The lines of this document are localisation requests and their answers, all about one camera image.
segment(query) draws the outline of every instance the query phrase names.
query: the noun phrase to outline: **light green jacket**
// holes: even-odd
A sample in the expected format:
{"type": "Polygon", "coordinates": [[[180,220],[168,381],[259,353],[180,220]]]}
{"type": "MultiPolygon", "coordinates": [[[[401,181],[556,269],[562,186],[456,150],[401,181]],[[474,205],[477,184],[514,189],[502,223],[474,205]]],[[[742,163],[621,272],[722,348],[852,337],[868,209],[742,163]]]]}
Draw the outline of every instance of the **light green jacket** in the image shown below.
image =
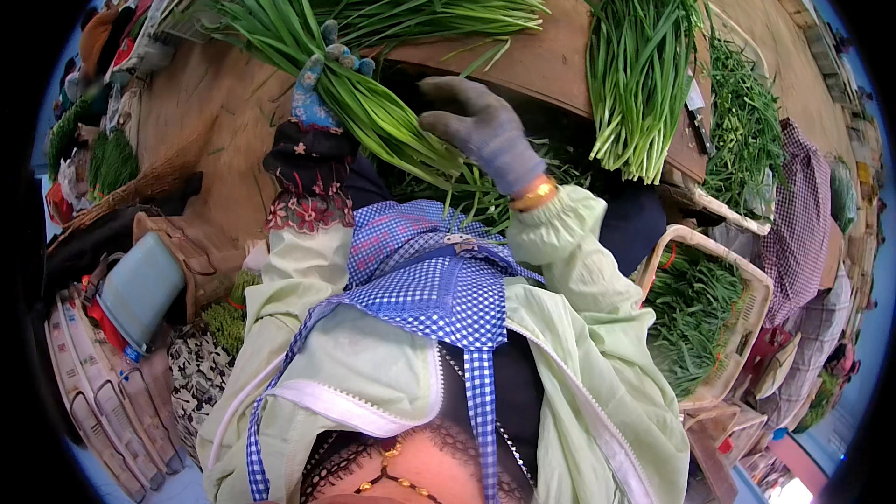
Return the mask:
{"type": "MultiPolygon", "coordinates": [[[[505,279],[507,327],[530,340],[545,389],[536,496],[545,504],[679,504],[687,437],[675,395],[647,351],[653,311],[638,307],[641,289],[597,241],[606,209],[585,189],[565,186],[539,210],[514,214],[508,229],[515,258],[541,266],[546,280],[545,289],[505,279]]],[[[308,309],[342,291],[350,241],[351,229],[340,226],[315,235],[272,231],[263,285],[246,290],[245,344],[196,440],[212,502],[251,502],[252,401],[308,309]],[[229,410],[233,418],[224,420],[229,410]]],[[[270,498],[298,502],[321,431],[388,437],[432,420],[442,405],[441,362],[435,341],[337,308],[265,398],[260,441],[270,498]]]]}

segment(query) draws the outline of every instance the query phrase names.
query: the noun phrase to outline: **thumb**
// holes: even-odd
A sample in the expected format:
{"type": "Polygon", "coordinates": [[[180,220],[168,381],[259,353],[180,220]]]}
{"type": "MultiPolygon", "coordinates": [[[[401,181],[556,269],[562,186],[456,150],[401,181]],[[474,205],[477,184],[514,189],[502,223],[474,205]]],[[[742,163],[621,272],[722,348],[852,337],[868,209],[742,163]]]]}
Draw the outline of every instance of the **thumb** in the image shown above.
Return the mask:
{"type": "Polygon", "coordinates": [[[418,118],[420,129],[431,132],[440,139],[445,139],[455,147],[463,148],[465,137],[469,134],[473,119],[448,112],[426,112],[418,118]]]}

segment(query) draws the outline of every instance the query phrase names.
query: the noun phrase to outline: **person in orange clothing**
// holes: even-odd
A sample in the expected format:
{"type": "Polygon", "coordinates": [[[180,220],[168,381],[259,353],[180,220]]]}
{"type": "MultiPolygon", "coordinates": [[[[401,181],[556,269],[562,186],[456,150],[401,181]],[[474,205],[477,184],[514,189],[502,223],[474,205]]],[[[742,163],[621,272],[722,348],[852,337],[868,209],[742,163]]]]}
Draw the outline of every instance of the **person in orange clothing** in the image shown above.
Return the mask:
{"type": "Polygon", "coordinates": [[[112,0],[106,0],[101,12],[96,7],[89,7],[84,13],[79,45],[82,63],[79,87],[86,87],[106,74],[133,14],[132,7],[119,10],[112,0]]]}

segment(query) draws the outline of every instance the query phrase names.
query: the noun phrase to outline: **pink wall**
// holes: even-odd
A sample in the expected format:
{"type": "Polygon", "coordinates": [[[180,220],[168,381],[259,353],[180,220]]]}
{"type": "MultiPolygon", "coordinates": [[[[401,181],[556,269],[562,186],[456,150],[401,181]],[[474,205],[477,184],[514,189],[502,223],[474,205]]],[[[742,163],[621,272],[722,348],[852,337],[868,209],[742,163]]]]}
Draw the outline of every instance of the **pink wall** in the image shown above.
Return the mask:
{"type": "Polygon", "coordinates": [[[769,449],[812,492],[812,496],[821,494],[824,485],[828,482],[828,476],[824,474],[821,467],[815,465],[812,457],[805,453],[800,444],[790,436],[785,436],[781,440],[770,441],[769,449]]]}

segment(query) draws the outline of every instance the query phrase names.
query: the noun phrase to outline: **gold bracelet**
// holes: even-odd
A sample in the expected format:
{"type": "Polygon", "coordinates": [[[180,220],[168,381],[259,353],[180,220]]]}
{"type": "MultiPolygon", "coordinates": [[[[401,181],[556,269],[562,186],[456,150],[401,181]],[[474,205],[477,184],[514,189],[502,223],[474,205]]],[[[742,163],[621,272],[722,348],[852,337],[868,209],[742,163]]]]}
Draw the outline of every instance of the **gold bracelet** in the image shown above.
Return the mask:
{"type": "Polygon", "coordinates": [[[547,176],[547,182],[538,185],[534,191],[514,199],[510,202],[510,208],[517,212],[526,212],[532,208],[539,207],[545,196],[551,195],[557,190],[557,182],[553,177],[547,176]]]}

